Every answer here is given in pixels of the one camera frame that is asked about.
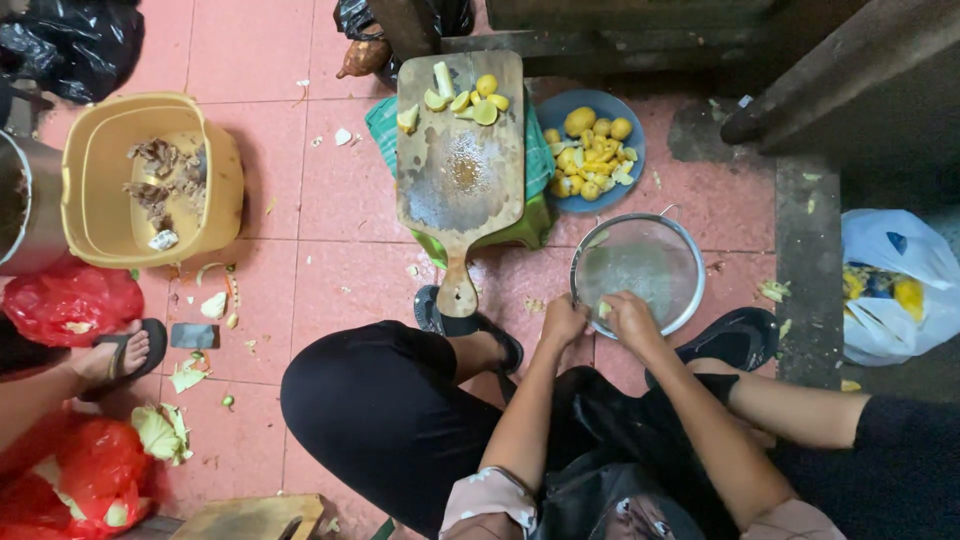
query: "yellow plastic basin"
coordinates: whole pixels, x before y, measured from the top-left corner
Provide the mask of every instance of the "yellow plastic basin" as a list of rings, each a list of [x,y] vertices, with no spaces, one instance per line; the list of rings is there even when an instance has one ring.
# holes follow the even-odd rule
[[[167,199],[180,241],[158,251],[156,231],[123,191],[126,182],[156,180],[143,159],[129,159],[137,142],[164,139],[185,154],[206,150],[206,207],[202,219],[177,197]],[[88,108],[70,129],[63,150],[60,213],[70,252],[105,268],[142,268],[180,262],[226,247],[240,231],[243,168],[236,141],[211,124],[186,94],[156,92],[110,98]]]

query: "sweet potato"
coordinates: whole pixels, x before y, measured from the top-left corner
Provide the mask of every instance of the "sweet potato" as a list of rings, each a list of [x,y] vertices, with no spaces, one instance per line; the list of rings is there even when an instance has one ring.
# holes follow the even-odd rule
[[[373,23],[363,30],[364,34],[378,34],[382,31],[379,24]],[[344,66],[337,73],[337,79],[347,75],[363,77],[377,71],[390,59],[390,43],[379,38],[372,41],[354,41],[344,55]]]

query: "black slipper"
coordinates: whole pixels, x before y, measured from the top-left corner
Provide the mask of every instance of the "black slipper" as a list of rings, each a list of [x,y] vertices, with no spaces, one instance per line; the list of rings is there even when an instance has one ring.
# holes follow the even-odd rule
[[[507,352],[507,359],[500,364],[505,375],[511,375],[523,363],[523,346],[512,335],[498,327],[479,311],[469,317],[447,317],[437,307],[438,285],[424,285],[414,297],[414,317],[422,331],[438,333],[444,337],[460,337],[478,331],[489,332]]]
[[[101,343],[116,343],[117,350],[110,359],[108,368],[108,380],[104,384],[91,388],[80,395],[82,402],[99,402],[104,397],[121,386],[126,386],[131,382],[140,379],[144,375],[154,371],[163,357],[167,353],[167,329],[157,319],[143,319],[143,330],[147,331],[148,349],[147,359],[143,365],[136,368],[133,373],[117,377],[120,368],[123,365],[124,355],[127,351],[127,342],[130,341],[132,334],[106,334],[98,336],[93,340],[93,346]]]
[[[773,313],[760,307],[740,307],[721,316],[700,335],[676,349],[684,364],[696,358],[719,358],[743,371],[754,371],[777,353],[780,326]],[[657,380],[648,370],[647,387]]]

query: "wooden cutting board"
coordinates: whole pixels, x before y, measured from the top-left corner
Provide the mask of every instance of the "wooden cutting board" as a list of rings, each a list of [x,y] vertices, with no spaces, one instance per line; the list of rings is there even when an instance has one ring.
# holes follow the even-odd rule
[[[496,93],[510,107],[490,126],[457,119],[450,108],[431,111],[423,93],[438,91],[433,66],[439,61],[449,67],[457,94],[492,74]],[[396,133],[396,216],[444,245],[446,275],[437,307],[444,315],[466,317],[477,309],[467,272],[470,245],[523,215],[523,64],[513,51],[416,58],[400,67],[396,89],[398,112],[420,104],[417,129]]]
[[[308,540],[323,513],[319,495],[214,501],[180,526],[170,540]]]

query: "hand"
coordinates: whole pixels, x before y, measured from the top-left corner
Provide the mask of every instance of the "hand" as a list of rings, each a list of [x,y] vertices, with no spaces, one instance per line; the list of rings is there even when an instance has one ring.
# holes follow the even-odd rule
[[[590,307],[573,305],[570,293],[554,298],[546,305],[546,317],[543,319],[543,332],[540,339],[554,339],[566,347],[587,327]]]
[[[630,291],[605,294],[600,300],[612,308],[607,324],[620,340],[641,360],[655,357],[659,348],[666,346],[660,327],[642,298]]]

